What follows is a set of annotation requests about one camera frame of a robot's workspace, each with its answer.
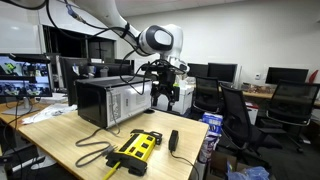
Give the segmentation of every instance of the wooden desk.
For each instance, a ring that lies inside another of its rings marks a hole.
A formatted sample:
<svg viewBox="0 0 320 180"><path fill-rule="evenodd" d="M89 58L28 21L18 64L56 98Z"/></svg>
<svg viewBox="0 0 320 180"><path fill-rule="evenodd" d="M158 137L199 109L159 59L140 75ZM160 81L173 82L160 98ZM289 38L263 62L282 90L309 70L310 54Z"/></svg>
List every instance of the wooden desk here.
<svg viewBox="0 0 320 180"><path fill-rule="evenodd" d="M127 168L120 168L111 179L188 179L192 166L173 158L168 150L168 141L173 129L179 131L179 142L174 155L194 163L208 130L208 125L190 119L156 111L153 114L141 114L120 124L120 137L107 131L100 131L88 142L109 141L121 147L133 129L156 131L163 134L162 143L156 146L148 159L148 170L143 177L128 173ZM77 168L75 162L83 155L103 145L76 147L75 142L88 137L97 126L82 120L77 111L19 128L21 134L49 154L65 169L79 179L102 179L111 169L106 166L105 158L98 158L93 163Z"/></svg>
<svg viewBox="0 0 320 180"><path fill-rule="evenodd" d="M17 102L10 102L7 104L8 107L12 107L12 108L15 108L16 105L17 105ZM43 110L44 108L48 107L50 104L34 104L35 107L39 108L40 111ZM8 124L10 121L14 120L15 119L15 116L14 115L9 115L9 114L2 114L1 112L5 111L5 110L8 110L9 108L7 108L6 104L0 104L0 120L4 121L6 124ZM30 116L33 116L35 114L37 114L38 112L40 111L35 111L35 112L32 112L32 113L29 113L29 114L26 114L20 118L18 118L18 123L17 123L17 129L19 129L21 126L23 126L22 124L22 119L26 118L26 117L30 117ZM12 128L15 128L15 123L12 122L10 123L10 126Z"/></svg>
<svg viewBox="0 0 320 180"><path fill-rule="evenodd" d="M253 92L246 92L243 91L244 96L249 96L249 97L256 97L256 98L263 98L263 99L271 99L273 94L270 93L253 93ZM314 102L314 105L317 107L320 107L320 100L316 100Z"/></svg>

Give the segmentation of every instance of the ceiling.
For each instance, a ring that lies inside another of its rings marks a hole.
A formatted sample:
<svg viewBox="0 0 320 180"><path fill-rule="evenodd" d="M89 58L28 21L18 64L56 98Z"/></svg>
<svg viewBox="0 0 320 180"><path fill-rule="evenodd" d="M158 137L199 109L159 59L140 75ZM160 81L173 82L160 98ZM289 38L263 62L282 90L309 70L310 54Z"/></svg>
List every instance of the ceiling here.
<svg viewBox="0 0 320 180"><path fill-rule="evenodd" d="M116 0L123 17L196 8L244 0Z"/></svg>

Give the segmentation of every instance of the cardboard box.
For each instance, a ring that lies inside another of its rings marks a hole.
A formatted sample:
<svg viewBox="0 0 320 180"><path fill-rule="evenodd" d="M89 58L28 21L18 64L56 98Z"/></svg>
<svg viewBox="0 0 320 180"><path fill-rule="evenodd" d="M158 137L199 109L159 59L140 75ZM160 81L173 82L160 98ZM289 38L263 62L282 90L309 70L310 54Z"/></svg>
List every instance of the cardboard box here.
<svg viewBox="0 0 320 180"><path fill-rule="evenodd" d="M228 154L213 151L211 154L211 162L207 166L206 180L224 180L228 172L227 162L231 165L231 171L241 172L250 166L237 163L237 158Z"/></svg>

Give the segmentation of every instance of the papers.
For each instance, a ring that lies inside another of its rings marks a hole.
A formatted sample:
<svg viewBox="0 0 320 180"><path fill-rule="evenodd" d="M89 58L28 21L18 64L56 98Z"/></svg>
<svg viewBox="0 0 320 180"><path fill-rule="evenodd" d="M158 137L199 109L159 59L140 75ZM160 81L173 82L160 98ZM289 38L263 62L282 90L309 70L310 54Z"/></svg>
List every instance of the papers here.
<svg viewBox="0 0 320 180"><path fill-rule="evenodd" d="M68 104L60 104L60 103L52 104L47 108L45 108L44 110L42 110L41 112L31 117L24 118L22 120L22 124L36 123L39 121L49 119L54 116L59 116L67 112L74 111L76 109L77 109L77 105L68 106Z"/></svg>

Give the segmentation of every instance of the plastic bag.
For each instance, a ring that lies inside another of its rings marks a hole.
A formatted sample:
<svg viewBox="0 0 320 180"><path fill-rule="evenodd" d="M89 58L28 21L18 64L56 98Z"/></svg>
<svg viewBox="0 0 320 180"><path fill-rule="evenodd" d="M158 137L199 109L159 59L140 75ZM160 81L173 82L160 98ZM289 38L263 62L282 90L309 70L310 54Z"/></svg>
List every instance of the plastic bag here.
<svg viewBox="0 0 320 180"><path fill-rule="evenodd" d="M269 173L261 166L248 168L245 173L252 180L269 180Z"/></svg>
<svg viewBox="0 0 320 180"><path fill-rule="evenodd" d="M229 172L227 173L228 180L251 180L249 176L242 174L240 172Z"/></svg>

